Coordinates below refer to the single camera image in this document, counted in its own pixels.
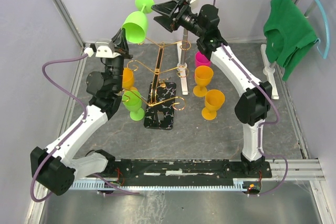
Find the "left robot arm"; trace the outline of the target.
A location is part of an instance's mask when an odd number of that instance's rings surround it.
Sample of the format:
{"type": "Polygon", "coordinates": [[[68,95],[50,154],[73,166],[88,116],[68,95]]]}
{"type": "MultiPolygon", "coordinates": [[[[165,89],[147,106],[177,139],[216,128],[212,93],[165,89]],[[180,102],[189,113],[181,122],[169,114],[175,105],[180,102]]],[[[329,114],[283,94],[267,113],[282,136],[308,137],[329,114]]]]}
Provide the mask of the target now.
{"type": "Polygon", "coordinates": [[[116,159],[104,150],[94,151],[84,158],[75,154],[88,138],[117,112],[122,97],[124,60],[131,59],[124,28],[108,41],[96,41],[84,49],[79,60],[96,56],[104,64],[104,71],[93,71],[87,76],[87,93],[92,95],[84,105],[82,115],[61,136],[45,148],[36,147],[30,154],[33,181],[60,196],[75,182],[89,175],[112,176],[116,159]]]}

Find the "green wine glass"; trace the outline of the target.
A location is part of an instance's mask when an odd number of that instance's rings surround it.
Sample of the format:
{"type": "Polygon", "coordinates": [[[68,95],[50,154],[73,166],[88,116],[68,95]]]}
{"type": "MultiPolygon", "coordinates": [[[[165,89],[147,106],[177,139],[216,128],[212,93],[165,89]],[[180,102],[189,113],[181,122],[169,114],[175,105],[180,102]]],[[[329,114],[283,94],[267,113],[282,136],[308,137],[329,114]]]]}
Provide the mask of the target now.
{"type": "Polygon", "coordinates": [[[134,121],[140,121],[144,118],[142,109],[141,95],[137,90],[125,91],[122,96],[122,102],[125,108],[130,112],[130,118],[134,121]]]}
{"type": "Polygon", "coordinates": [[[125,29],[126,40],[133,44],[139,44],[146,38],[148,30],[147,14],[152,12],[154,0],[135,0],[137,10],[128,15],[122,29],[125,29]]]}

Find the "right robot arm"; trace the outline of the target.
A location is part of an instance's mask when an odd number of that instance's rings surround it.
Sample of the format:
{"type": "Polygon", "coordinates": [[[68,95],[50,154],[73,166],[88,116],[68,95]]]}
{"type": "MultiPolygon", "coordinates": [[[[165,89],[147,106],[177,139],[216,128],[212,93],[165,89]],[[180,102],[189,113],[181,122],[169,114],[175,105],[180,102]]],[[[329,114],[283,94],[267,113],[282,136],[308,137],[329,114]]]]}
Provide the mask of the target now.
{"type": "Polygon", "coordinates": [[[235,114],[243,125],[243,150],[241,160],[228,162],[226,171],[253,177],[269,170],[262,139],[263,126],[270,110],[272,86],[268,81],[256,78],[234,55],[218,29],[218,8],[205,4],[199,13],[194,14],[188,0],[171,0],[154,4],[151,9],[158,13],[154,20],[169,32],[183,27],[197,36],[198,50],[223,72],[239,95],[235,114]]]}

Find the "green wine glass front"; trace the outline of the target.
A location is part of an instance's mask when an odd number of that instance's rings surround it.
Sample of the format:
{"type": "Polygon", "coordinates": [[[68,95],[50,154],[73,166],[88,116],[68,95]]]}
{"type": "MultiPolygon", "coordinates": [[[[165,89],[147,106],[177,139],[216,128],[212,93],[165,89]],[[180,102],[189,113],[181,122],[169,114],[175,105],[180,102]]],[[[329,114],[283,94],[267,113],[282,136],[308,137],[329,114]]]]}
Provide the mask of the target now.
{"type": "Polygon", "coordinates": [[[130,118],[134,121],[140,121],[144,118],[142,109],[141,95],[137,90],[125,91],[122,96],[122,102],[125,108],[130,112],[130,118]]]}

